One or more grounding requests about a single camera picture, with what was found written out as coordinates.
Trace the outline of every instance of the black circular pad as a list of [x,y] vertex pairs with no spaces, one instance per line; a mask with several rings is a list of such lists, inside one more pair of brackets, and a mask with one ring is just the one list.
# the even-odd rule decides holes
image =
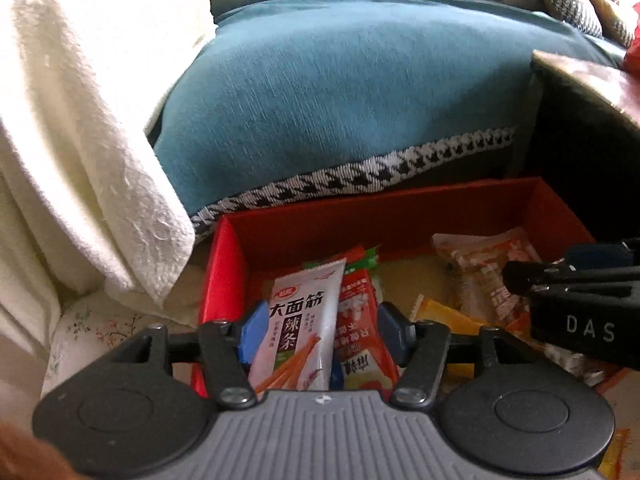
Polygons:
[[210,408],[186,384],[145,364],[86,370],[47,395],[33,415],[34,434],[79,472],[134,478],[171,462],[201,438]]
[[517,475],[593,465],[614,432],[607,401],[548,364],[489,367],[453,391],[438,418],[463,456]]

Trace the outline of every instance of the spicy strip package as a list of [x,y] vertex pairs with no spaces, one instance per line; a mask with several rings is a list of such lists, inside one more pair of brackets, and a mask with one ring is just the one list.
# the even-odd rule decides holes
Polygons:
[[342,259],[274,282],[269,329],[249,371],[256,393],[328,389],[344,263]]

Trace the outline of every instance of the gray gripper base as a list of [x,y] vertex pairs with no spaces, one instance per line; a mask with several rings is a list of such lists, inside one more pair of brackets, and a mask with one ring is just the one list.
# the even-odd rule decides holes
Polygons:
[[[222,413],[200,446],[145,480],[501,480],[453,451],[423,413],[377,392],[270,392]],[[602,480],[594,470],[565,476]]]

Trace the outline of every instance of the blue gripper pad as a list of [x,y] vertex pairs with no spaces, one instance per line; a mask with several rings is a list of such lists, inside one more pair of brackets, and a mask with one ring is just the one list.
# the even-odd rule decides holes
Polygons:
[[342,365],[338,360],[338,356],[334,352],[331,360],[331,377],[329,378],[330,390],[342,390],[344,388],[344,375],[342,373]]
[[244,325],[240,332],[238,360],[242,364],[250,365],[254,362],[255,354],[268,329],[269,303],[262,300],[257,303],[254,311],[244,320]]
[[383,301],[378,306],[378,333],[396,365],[406,366],[412,355],[408,336],[415,330],[409,320],[393,306]]

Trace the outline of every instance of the yellow snack package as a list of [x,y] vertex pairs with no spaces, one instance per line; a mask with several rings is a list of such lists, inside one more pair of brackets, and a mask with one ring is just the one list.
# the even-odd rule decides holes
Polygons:
[[[416,301],[411,312],[411,321],[419,319],[429,319],[447,325],[454,334],[478,335],[482,323],[479,323],[461,312],[430,300],[429,298]],[[450,364],[447,365],[447,373],[472,379],[474,376],[474,366],[471,364]]]
[[611,444],[609,444],[598,468],[598,473],[607,480],[618,480],[620,476],[620,462],[628,436],[629,430],[616,430],[616,433],[613,434]]

